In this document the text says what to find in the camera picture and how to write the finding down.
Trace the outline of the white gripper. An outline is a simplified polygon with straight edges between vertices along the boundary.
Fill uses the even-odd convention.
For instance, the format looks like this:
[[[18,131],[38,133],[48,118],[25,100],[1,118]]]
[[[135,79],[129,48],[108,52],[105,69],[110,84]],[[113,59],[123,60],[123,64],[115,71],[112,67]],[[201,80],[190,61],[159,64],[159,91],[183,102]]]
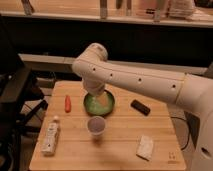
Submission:
[[[104,83],[97,82],[90,79],[84,79],[83,87],[89,94],[93,96],[97,96],[96,99],[102,106],[108,105],[108,96],[107,96],[107,93],[104,92],[105,90]]]

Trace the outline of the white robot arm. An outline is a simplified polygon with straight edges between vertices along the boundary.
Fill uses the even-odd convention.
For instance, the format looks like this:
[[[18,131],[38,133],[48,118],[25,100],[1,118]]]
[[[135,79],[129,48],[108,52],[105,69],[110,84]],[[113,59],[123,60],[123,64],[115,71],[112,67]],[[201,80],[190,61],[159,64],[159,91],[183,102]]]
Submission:
[[[213,171],[213,79],[188,73],[137,68],[107,62],[108,52],[90,44],[73,62],[84,89],[101,96],[110,84],[165,103],[173,103],[200,119],[190,171]]]

